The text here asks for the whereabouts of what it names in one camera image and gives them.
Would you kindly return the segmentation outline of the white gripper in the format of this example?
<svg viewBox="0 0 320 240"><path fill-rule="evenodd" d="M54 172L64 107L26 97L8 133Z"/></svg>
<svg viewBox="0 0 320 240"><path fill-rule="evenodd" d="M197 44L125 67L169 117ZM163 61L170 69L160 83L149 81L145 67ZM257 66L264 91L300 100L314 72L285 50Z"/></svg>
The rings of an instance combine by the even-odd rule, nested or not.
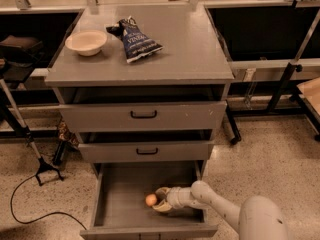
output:
<svg viewBox="0 0 320 240"><path fill-rule="evenodd" d="M155 191L159 204L153 205L152 208L159 213L169 213L173 209L182 209L190 207L194 197L191 194L190 187L160 187Z"/></svg>

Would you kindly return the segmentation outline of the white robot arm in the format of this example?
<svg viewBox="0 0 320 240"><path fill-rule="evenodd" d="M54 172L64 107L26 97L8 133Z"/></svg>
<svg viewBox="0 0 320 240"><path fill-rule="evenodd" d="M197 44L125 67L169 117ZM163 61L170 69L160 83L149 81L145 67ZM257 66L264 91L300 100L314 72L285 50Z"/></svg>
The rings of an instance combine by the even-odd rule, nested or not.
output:
<svg viewBox="0 0 320 240"><path fill-rule="evenodd" d="M252 196L238 207L200 180L190 187L160 187L146 197L146 204L159 213L211 207L238 233L239 240L292 240L282 211L272 200Z"/></svg>

